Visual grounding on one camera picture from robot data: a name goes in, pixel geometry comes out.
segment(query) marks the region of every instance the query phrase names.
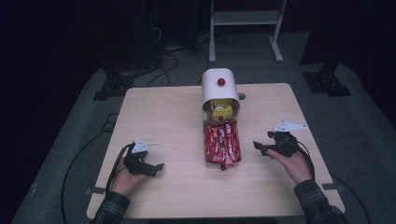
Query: person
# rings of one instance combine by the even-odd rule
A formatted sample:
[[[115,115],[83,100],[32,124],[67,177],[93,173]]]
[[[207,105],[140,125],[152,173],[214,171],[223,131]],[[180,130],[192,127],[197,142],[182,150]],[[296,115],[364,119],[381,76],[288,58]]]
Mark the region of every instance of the person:
[[[328,199],[312,178],[303,154],[296,152],[287,158],[272,149],[268,149],[267,154],[283,165],[296,184],[294,192],[304,211],[307,224],[347,223],[345,215],[337,207],[329,205]],[[102,201],[91,224],[120,223],[130,203],[128,195],[135,186],[147,179],[144,175],[131,175],[127,169],[123,168],[121,161],[118,167],[120,171],[114,178],[110,192]]]

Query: dark background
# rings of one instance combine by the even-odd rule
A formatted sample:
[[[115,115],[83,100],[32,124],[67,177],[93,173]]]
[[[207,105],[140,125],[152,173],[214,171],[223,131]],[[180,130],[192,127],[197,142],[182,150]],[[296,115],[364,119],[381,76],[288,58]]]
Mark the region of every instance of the dark background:
[[[0,3],[2,223],[12,220],[88,79],[111,58],[108,55],[114,56],[110,46],[119,52],[115,56],[119,61],[151,64],[149,59],[156,49],[144,51],[138,45],[123,45],[120,30],[125,26],[119,17],[123,14],[114,13],[116,8],[109,10],[106,6],[111,2]],[[132,7],[132,2],[125,4]],[[208,32],[208,0],[136,2],[148,3],[144,9],[148,17],[143,22],[161,27],[165,36],[194,46],[195,37]],[[277,7],[278,2],[219,0],[216,8],[256,9],[258,4]],[[339,55],[394,125],[395,15],[395,4],[390,0],[289,0],[281,31],[311,30],[302,63],[323,63],[329,54]],[[262,30],[256,27],[251,32]],[[132,43],[147,40],[147,36],[135,35],[138,31],[131,31]]]

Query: red candy wrapper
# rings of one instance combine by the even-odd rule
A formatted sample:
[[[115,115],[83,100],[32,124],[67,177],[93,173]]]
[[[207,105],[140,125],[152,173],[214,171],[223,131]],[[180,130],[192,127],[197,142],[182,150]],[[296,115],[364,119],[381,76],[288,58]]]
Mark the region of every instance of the red candy wrapper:
[[[241,161],[238,130],[235,122],[205,124],[205,161],[219,164],[221,170]]]

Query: human hand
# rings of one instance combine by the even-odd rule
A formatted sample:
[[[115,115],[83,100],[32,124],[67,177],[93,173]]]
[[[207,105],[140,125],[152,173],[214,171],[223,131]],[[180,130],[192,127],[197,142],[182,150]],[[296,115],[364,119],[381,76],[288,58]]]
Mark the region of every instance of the human hand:
[[[116,176],[111,184],[110,191],[120,193],[124,196],[128,196],[134,187],[140,182],[147,179],[146,175],[132,175],[123,164],[125,158],[120,159],[119,166],[117,167]]]
[[[301,152],[297,151],[293,156],[289,158],[280,155],[272,149],[268,149],[267,154],[271,158],[279,161],[283,165],[283,167],[285,167],[286,172],[294,181],[294,183],[296,183],[296,185],[304,182],[305,180],[312,179],[308,164]]]

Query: plaid shirt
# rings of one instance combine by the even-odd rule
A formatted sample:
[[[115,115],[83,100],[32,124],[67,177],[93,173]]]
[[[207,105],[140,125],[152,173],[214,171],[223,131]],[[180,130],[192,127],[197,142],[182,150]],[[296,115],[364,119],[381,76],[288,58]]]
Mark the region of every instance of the plaid shirt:
[[[306,180],[294,188],[300,205],[303,208],[306,223],[347,223],[345,215],[329,201],[320,190],[315,180]]]
[[[344,214],[337,207],[329,205],[329,201],[315,180],[300,183],[294,188],[294,192],[303,208],[307,224],[347,223]],[[127,197],[110,191],[102,201],[91,224],[120,223],[130,202]]]

